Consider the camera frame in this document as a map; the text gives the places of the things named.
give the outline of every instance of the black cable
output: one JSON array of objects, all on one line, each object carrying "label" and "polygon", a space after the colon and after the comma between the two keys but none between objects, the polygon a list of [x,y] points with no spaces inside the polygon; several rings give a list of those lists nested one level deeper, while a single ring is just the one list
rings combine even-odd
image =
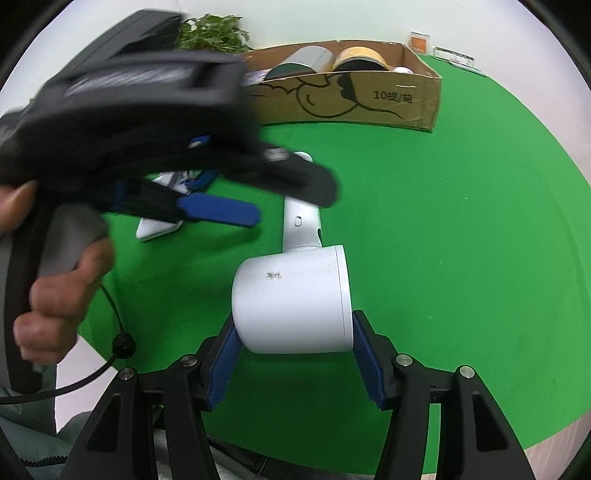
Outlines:
[{"label": "black cable", "polygon": [[113,366],[115,360],[129,358],[135,353],[135,341],[133,337],[129,333],[127,333],[123,328],[121,315],[119,315],[119,310],[117,309],[117,306],[113,301],[113,297],[111,297],[111,294],[103,284],[100,285],[100,289],[105,294],[107,301],[111,305],[111,308],[113,309],[113,312],[117,317],[117,322],[119,323],[120,333],[113,339],[113,355],[111,356],[111,358],[109,358],[109,360],[96,372],[90,374],[88,377],[83,378],[78,382],[73,383],[72,385],[61,387],[55,390],[47,390],[45,392],[18,395],[15,397],[0,397],[0,405],[30,403],[34,401],[47,400],[48,398],[55,398],[61,395],[66,395],[67,393],[71,393],[73,391],[78,390],[79,388],[87,386],[89,383],[99,378],[103,373],[105,373],[109,369],[109,367]]}]

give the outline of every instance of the potted plant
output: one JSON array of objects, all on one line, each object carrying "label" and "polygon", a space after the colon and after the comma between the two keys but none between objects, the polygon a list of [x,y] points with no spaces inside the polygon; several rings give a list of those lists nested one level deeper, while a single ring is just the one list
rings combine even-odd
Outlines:
[{"label": "potted plant", "polygon": [[246,42],[248,32],[240,28],[241,17],[217,17],[207,14],[189,18],[181,24],[177,47],[183,50],[216,50],[244,53],[252,50]]}]

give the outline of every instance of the screw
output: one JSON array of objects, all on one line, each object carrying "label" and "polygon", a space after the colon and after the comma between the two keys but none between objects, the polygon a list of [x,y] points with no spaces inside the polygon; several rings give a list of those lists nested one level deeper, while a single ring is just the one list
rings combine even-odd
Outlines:
[{"label": "screw", "polygon": [[406,353],[401,353],[396,357],[396,363],[398,365],[402,365],[403,367],[407,367],[409,365],[412,365],[413,358],[410,355],[407,355]]},{"label": "screw", "polygon": [[119,378],[121,380],[129,380],[131,377],[134,376],[134,369],[133,368],[124,368],[119,372]]},{"label": "screw", "polygon": [[285,148],[267,148],[263,155],[268,161],[283,161],[287,160],[290,156]]},{"label": "screw", "polygon": [[464,378],[472,378],[474,375],[476,375],[476,372],[472,367],[464,365],[463,367],[460,367],[460,374]]},{"label": "screw", "polygon": [[181,358],[181,364],[184,367],[192,367],[197,364],[197,357],[195,355],[185,355]]}]

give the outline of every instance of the green table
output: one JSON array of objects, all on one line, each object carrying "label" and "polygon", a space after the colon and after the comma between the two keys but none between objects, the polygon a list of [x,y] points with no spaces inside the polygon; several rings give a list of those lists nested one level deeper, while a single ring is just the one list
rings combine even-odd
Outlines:
[{"label": "green table", "polygon": [[[443,76],[432,134],[325,123],[265,135],[338,175],[323,239],[345,246],[353,308],[424,365],[474,366],[529,447],[591,407],[591,189],[510,93],[428,62]],[[222,181],[211,192],[257,203],[261,225],[184,225],[142,244],[137,219],[110,217],[117,264],[106,285],[138,343],[127,365],[142,372],[215,335],[238,265],[281,251],[282,198]],[[109,355],[116,327],[102,296],[80,331]],[[431,412],[425,472],[437,457]],[[244,352],[227,399],[204,419],[211,434],[266,455],[373,473],[389,413],[368,400],[350,352]]]}]

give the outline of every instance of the device handle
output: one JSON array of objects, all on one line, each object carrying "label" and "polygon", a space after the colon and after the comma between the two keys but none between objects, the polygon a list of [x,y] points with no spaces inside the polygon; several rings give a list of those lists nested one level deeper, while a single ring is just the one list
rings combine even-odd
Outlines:
[{"label": "device handle", "polygon": [[21,358],[14,322],[30,312],[29,291],[37,278],[73,270],[86,247],[107,235],[96,210],[40,189],[24,223],[0,236],[0,387],[20,394],[41,389],[41,373]]}]

